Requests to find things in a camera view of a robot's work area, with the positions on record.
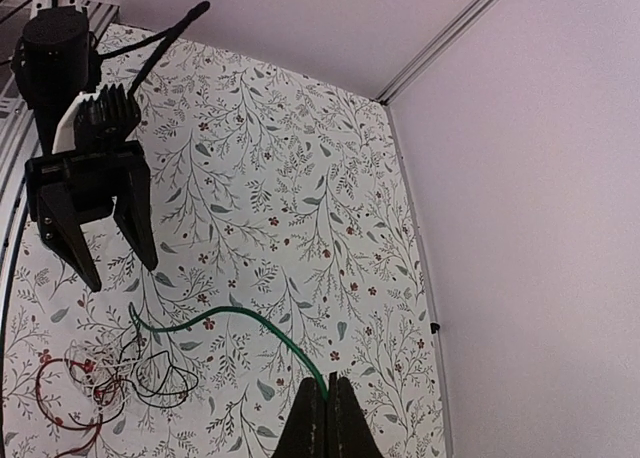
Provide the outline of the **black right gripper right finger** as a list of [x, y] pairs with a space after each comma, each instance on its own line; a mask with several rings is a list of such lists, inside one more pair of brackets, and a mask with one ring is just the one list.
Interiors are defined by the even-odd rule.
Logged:
[[327, 400], [327, 456], [382, 458], [354, 388], [336, 372], [329, 377]]

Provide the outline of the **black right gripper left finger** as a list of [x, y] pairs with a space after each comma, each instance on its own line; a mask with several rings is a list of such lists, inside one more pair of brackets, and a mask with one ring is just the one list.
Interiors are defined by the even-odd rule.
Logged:
[[273, 458], [325, 456], [326, 401], [313, 378], [300, 383]]

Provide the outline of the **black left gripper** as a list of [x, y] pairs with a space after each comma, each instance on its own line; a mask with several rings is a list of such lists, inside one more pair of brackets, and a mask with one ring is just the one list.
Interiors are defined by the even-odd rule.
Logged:
[[92, 292], [102, 282], [81, 229], [111, 214], [141, 263], [158, 265], [151, 226], [150, 171], [140, 143], [124, 142], [111, 151], [68, 151], [25, 164], [30, 218], [37, 220], [44, 244], [65, 261]]

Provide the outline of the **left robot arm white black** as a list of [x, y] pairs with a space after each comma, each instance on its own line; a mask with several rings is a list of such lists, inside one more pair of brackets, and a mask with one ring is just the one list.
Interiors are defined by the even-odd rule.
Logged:
[[150, 169], [141, 144], [129, 138], [141, 110], [122, 85], [99, 84], [100, 65], [89, 19], [73, 6], [38, 11], [11, 60], [42, 148], [25, 164], [30, 217], [44, 245], [93, 292], [102, 281], [86, 223], [113, 218], [143, 265], [158, 264]]

